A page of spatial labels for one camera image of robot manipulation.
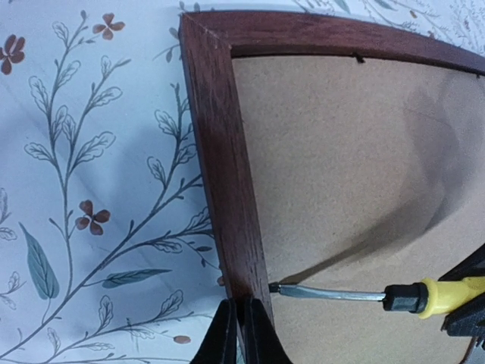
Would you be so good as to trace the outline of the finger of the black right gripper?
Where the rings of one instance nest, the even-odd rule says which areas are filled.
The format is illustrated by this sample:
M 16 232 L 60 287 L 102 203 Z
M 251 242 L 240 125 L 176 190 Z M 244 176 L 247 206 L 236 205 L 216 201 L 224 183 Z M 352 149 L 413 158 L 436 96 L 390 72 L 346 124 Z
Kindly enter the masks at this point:
M 484 245 L 439 278 L 457 283 L 465 278 L 484 278 Z M 442 329 L 450 337 L 484 337 L 484 293 L 449 313 Z

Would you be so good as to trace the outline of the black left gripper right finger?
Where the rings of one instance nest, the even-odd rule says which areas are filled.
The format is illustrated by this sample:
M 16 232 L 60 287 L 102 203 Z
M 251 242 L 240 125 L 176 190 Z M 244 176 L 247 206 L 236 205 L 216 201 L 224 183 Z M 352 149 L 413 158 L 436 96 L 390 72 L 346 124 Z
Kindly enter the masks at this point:
M 262 301 L 253 297 L 244 305 L 243 343 L 246 363 L 290 364 Z

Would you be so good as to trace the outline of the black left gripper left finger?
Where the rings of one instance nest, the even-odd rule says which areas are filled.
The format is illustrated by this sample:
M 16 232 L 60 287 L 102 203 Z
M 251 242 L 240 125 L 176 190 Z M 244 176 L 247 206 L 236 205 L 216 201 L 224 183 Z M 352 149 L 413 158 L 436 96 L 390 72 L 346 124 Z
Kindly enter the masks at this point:
M 236 363 L 236 324 L 234 299 L 222 300 L 191 364 Z

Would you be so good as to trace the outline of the yellow handled screwdriver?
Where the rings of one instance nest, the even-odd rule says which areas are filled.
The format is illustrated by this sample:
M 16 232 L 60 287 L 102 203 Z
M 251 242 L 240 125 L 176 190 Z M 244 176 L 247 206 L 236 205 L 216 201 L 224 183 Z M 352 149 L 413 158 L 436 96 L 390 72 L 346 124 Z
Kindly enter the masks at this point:
M 298 284 L 269 284 L 271 293 L 299 299 L 368 301 L 383 304 L 388 312 L 410 312 L 420 319 L 449 314 L 484 293 L 483 277 L 460 281 L 425 278 L 413 284 L 393 284 L 382 292 L 325 290 Z

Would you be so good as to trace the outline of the red-brown wooden picture frame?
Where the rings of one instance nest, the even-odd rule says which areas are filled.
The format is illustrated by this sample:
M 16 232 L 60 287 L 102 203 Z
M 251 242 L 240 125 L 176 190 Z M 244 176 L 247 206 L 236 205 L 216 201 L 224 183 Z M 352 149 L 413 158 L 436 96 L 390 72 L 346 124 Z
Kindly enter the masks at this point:
M 482 363 L 368 301 L 269 284 L 382 292 L 445 273 L 484 245 L 484 58 L 341 17 L 189 12 L 180 43 L 227 299 L 243 343 L 262 301 L 290 363 Z

